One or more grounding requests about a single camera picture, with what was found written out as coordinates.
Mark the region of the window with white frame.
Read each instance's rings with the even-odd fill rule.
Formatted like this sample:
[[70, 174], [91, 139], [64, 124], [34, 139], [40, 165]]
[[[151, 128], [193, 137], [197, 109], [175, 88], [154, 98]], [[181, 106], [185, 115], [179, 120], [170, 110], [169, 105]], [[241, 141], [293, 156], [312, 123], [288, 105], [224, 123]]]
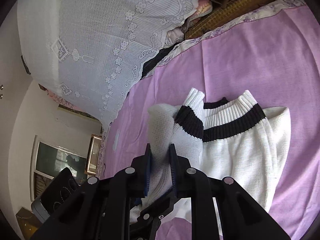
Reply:
[[85, 157], [35, 136], [30, 161], [30, 200], [39, 196], [66, 167], [79, 185], [87, 179]]

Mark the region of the purple bed sheet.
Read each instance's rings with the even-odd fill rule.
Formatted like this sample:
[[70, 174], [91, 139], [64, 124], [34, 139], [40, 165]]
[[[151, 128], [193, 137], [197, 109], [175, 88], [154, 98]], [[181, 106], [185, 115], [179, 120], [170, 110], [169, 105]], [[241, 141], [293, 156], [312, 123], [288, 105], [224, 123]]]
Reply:
[[289, 108], [290, 150], [270, 215], [300, 239], [319, 213], [319, 23], [310, 8], [277, 0], [177, 46], [130, 89], [108, 132], [101, 178], [144, 153], [148, 108], [181, 105], [191, 88], [207, 102], [249, 90], [263, 108]]

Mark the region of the white lace cover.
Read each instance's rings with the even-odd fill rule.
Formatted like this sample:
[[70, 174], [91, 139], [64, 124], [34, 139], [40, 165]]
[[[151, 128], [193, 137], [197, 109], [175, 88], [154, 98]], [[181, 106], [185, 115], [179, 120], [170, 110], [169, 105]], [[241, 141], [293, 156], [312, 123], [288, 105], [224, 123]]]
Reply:
[[198, 0], [18, 0], [23, 59], [43, 87], [109, 125], [143, 64]]

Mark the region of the white black-trimmed v-neck sweater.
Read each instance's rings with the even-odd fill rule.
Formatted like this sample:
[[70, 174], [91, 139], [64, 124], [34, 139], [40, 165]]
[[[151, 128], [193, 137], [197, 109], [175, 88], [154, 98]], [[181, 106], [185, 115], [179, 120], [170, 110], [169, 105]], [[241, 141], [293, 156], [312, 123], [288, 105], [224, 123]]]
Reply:
[[168, 148], [215, 179], [234, 178], [266, 211], [271, 208], [291, 138], [287, 107], [263, 109], [249, 91], [232, 101], [206, 103], [192, 88], [181, 106], [151, 106], [148, 137], [151, 177], [148, 193], [130, 212], [141, 212], [172, 188]]

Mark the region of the wooden picture frame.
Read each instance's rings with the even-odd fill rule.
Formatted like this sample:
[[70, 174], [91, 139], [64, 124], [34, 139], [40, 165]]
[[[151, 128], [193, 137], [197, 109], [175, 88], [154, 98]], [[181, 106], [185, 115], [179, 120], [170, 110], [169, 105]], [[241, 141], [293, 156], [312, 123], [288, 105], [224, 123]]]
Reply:
[[98, 135], [91, 135], [89, 149], [86, 159], [85, 173], [91, 176], [97, 174], [98, 156], [101, 147], [102, 137]]

